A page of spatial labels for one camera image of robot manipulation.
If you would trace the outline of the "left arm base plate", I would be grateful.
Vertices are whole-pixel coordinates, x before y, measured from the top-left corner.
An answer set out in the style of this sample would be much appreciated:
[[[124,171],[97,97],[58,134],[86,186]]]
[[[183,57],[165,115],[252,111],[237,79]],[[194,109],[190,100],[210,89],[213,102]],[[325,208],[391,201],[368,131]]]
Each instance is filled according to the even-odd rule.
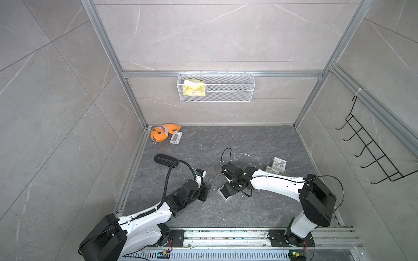
[[[163,233],[161,239],[157,243],[161,247],[172,246],[174,248],[182,248],[185,240],[185,230],[171,229],[170,233]]]

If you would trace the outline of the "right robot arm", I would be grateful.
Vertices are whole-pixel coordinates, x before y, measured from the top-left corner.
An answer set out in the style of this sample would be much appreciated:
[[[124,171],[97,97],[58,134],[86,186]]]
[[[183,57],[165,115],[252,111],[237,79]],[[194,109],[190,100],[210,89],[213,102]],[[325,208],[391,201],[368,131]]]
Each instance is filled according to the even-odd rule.
[[[286,241],[292,246],[305,244],[314,229],[330,226],[336,196],[316,175],[286,177],[256,167],[242,170],[231,162],[222,166],[222,174],[228,181],[218,189],[224,200],[249,189],[251,192],[274,192],[301,204],[302,211],[291,220],[284,232]]]

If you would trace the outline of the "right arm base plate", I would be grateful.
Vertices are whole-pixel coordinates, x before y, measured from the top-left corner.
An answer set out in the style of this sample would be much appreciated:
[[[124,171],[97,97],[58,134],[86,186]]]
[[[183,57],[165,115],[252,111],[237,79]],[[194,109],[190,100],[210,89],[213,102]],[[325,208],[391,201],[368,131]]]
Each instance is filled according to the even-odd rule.
[[[267,239],[272,247],[315,247],[312,233],[309,232],[305,238],[299,238],[293,233],[287,233],[286,229],[270,229]]]

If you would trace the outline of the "white box base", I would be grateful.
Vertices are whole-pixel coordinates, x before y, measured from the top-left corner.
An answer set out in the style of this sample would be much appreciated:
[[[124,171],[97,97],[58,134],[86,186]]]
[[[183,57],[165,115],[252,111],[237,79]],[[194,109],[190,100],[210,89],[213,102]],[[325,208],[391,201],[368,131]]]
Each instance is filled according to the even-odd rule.
[[[229,199],[230,197],[230,193],[228,191],[228,188],[226,187],[226,185],[221,186],[218,189],[218,193],[220,194],[220,196],[226,201]]]

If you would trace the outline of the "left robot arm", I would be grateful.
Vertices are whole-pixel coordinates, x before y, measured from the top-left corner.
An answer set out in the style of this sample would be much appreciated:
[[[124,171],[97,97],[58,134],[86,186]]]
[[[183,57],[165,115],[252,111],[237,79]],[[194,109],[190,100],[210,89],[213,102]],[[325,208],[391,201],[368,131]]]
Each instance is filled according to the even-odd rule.
[[[171,233],[166,222],[194,201],[206,201],[210,188],[189,179],[156,206],[128,216],[108,214],[80,243],[78,254],[85,261],[117,261],[148,246],[163,246]]]

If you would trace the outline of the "white gift box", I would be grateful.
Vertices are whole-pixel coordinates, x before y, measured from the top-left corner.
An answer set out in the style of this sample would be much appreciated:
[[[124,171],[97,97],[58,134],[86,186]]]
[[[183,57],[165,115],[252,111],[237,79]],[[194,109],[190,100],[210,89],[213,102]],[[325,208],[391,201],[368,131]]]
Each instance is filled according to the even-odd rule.
[[[278,157],[274,157],[271,168],[280,173],[284,173],[286,171],[286,164],[287,164],[286,160],[280,159]]]
[[[267,173],[270,173],[270,174],[276,174],[276,175],[279,175],[280,174],[280,172],[278,170],[273,169],[270,166],[267,166],[266,169],[265,169],[265,171]]]

